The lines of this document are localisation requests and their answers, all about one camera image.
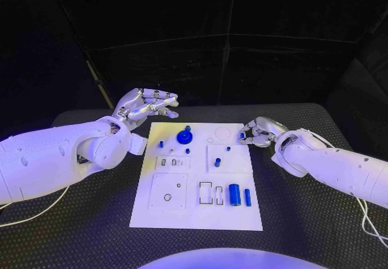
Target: robotic hand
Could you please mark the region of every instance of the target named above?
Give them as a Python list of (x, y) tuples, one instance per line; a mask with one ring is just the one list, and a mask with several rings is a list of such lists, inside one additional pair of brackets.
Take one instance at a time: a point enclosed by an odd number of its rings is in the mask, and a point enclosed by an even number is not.
[[(253, 137), (246, 137), (247, 130)], [(301, 178), (309, 173), (335, 190), (388, 208), (388, 162), (337, 149), (312, 132), (289, 131), (273, 120), (258, 117), (240, 129), (239, 143), (268, 147), (271, 142), (271, 160), (291, 175)]]
[(177, 95), (132, 89), (112, 116), (28, 132), (0, 142), (0, 205), (43, 196), (113, 168), (126, 151), (141, 155), (146, 139), (131, 133), (148, 115), (178, 115)]

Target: blue cylinder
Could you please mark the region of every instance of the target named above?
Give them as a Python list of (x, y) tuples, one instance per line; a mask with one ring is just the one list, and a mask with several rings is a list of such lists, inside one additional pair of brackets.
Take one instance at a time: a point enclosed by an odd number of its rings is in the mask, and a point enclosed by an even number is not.
[(245, 202), (246, 202), (246, 206), (252, 206), (249, 189), (245, 189)]
[(219, 167), (220, 165), (220, 158), (216, 158), (214, 167)]
[(229, 200), (230, 206), (240, 206), (239, 186), (237, 184), (229, 185)]
[(191, 142), (191, 132), (188, 125), (185, 126), (184, 130), (177, 133), (175, 140), (183, 145)]

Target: table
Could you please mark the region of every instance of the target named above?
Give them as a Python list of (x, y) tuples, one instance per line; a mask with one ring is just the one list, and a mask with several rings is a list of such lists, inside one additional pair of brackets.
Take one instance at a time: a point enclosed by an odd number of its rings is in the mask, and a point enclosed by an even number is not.
[[(177, 107), (177, 119), (148, 117), (134, 130), (148, 136), (151, 122), (246, 123), (265, 116), (288, 129), (305, 128), (350, 150), (317, 104)], [(110, 110), (61, 113), (53, 126), (82, 123)], [(272, 146), (249, 146), (263, 231), (128, 228), (142, 156), (126, 154), (118, 167), (70, 186), (57, 205), (35, 219), (0, 228), (0, 268), (136, 268), (154, 259), (201, 248), (249, 248), (304, 259), (328, 268), (386, 268), (388, 254), (360, 229), (361, 211), (348, 195), (309, 176), (295, 178), (272, 162)], [(14, 203), (0, 216), (34, 216), (61, 191)], [(370, 218), (388, 234), (388, 210), (370, 205)]]

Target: white robotic arm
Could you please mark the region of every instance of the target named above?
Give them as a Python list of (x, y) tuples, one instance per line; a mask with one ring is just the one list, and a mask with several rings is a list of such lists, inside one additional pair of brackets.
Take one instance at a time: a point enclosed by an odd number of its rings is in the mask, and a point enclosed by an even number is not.
[(148, 115), (177, 117), (165, 106), (177, 95), (132, 89), (112, 116), (28, 132), (0, 142), (0, 205), (43, 196), (113, 168), (126, 151), (141, 155), (146, 139), (131, 133)]
[[(252, 129), (253, 137), (245, 131)], [(288, 129), (265, 117), (242, 128), (239, 143), (268, 147), (275, 143), (271, 160), (296, 177), (312, 178), (346, 194), (388, 208), (388, 162), (351, 151), (327, 148), (327, 141), (309, 131)]]

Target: white cable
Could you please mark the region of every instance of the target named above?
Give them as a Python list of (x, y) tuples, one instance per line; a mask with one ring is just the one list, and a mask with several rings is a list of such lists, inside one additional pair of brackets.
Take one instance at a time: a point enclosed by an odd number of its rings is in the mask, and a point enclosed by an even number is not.
[(2, 205), (2, 206), (0, 207), (0, 210), (1, 210), (2, 208), (5, 208), (9, 204), (11, 204), (11, 203), (7, 203), (5, 205)]
[[(320, 140), (321, 140), (330, 147), (334, 147), (334, 146), (331, 145), (331, 143), (328, 143), (328, 141), (327, 141), (318, 134), (315, 134), (314, 132), (311, 132), (309, 130), (305, 130), (305, 129), (301, 128), (301, 129), (298, 129), (298, 131), (302, 131), (302, 132), (309, 133), (309, 134), (314, 135), (314, 136), (315, 136), (315, 137), (317, 137), (317, 138), (318, 138), (318, 139), (320, 139)], [(373, 223), (371, 223), (371, 221), (370, 221), (370, 219), (369, 219), (369, 217), (367, 217), (367, 204), (366, 204), (366, 201), (361, 200), (361, 201), (363, 201), (363, 204), (364, 204), (364, 208), (363, 208), (363, 206), (361, 206), (361, 202), (360, 202), (360, 200), (359, 200), (357, 197), (356, 197), (356, 200), (357, 200), (359, 206), (361, 207), (361, 212), (363, 212), (363, 217), (361, 217), (361, 229), (363, 229), (363, 232), (366, 232), (367, 235), (371, 235), (373, 237), (376, 237), (376, 238), (379, 239), (382, 245), (388, 248), (388, 245), (386, 245), (386, 243), (383, 242), (383, 240), (388, 240), (388, 238), (379, 235), (377, 230), (376, 230), (376, 228), (373, 227)], [(364, 229), (364, 220), (367, 220), (367, 223), (369, 223), (369, 225), (370, 225), (370, 227), (371, 227), (374, 233), (369, 233), (369, 232), (366, 231), (366, 229)]]
[(63, 197), (63, 195), (64, 195), (67, 189), (69, 189), (69, 186), (66, 186), (66, 189), (64, 189), (63, 193), (60, 194), (58, 198), (57, 198), (56, 201), (51, 203), (51, 205), (50, 205), (50, 206), (48, 206), (48, 207), (47, 207), (47, 208), (46, 208), (37, 215), (34, 215), (34, 216), (30, 217), (28, 219), (18, 220), (18, 221), (11, 222), (11, 223), (0, 224), (0, 227), (5, 227), (5, 226), (9, 226), (9, 225), (22, 223), (22, 222), (25, 222), (25, 221), (34, 219), (35, 217), (38, 217), (38, 216), (40, 216), (40, 215), (41, 215), (41, 214), (43, 214), (43, 213), (44, 213), (44, 212), (54, 206), (54, 204), (58, 202), (58, 200), (60, 200), (60, 198)]

